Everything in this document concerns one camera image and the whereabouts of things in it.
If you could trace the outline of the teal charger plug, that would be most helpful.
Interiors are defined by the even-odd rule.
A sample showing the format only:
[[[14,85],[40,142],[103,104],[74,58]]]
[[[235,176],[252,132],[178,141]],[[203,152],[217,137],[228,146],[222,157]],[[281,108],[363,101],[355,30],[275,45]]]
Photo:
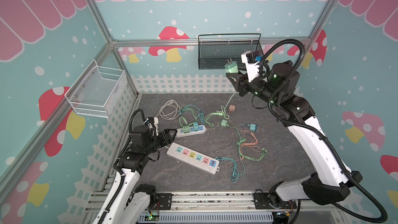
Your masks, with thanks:
[[[251,132],[256,132],[258,129],[256,124],[249,124],[248,128]]]
[[[196,132],[199,130],[199,124],[197,122],[193,123],[193,130]]]

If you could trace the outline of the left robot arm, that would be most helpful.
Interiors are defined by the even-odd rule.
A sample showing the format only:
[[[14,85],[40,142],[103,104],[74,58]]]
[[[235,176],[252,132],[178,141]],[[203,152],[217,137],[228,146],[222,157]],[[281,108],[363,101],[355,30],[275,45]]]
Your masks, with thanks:
[[[153,153],[172,144],[176,129],[158,130],[158,119],[146,117],[142,109],[133,112],[128,123],[127,142],[113,164],[114,182],[95,224],[135,224],[144,211],[151,211],[159,204],[156,187],[138,185],[145,166]]]

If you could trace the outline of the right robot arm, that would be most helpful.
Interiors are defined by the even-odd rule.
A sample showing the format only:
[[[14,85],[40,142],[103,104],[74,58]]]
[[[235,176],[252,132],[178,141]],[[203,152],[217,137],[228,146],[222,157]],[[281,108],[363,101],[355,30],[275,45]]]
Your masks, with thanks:
[[[280,46],[290,44],[298,48],[296,62],[290,60],[268,66],[267,58]],[[334,205],[357,219],[369,223],[384,223],[387,211],[377,199],[360,185],[362,175],[347,167],[321,129],[309,102],[294,94],[300,74],[297,71],[305,57],[305,46],[296,39],[285,39],[273,45],[265,54],[247,51],[241,54],[246,73],[227,73],[226,76],[240,96],[251,93],[267,104],[269,112],[299,141],[315,168],[311,175],[293,181],[281,181],[268,192],[272,207],[290,200],[311,200],[318,205]],[[340,202],[350,195],[350,188],[357,188],[380,211],[379,217],[357,214]]]

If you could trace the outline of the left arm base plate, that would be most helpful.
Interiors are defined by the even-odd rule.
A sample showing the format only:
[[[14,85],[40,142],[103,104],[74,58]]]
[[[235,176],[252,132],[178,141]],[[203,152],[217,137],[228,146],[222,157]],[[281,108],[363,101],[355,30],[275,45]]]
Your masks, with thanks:
[[[173,194],[157,194],[154,206],[150,209],[153,210],[171,210]]]

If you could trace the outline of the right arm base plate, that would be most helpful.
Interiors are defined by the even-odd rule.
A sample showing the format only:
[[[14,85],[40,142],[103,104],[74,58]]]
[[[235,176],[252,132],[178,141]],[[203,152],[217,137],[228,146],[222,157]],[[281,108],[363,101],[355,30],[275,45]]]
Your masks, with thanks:
[[[254,204],[256,209],[297,209],[295,201],[282,201],[274,194],[268,192],[256,191],[253,193]]]

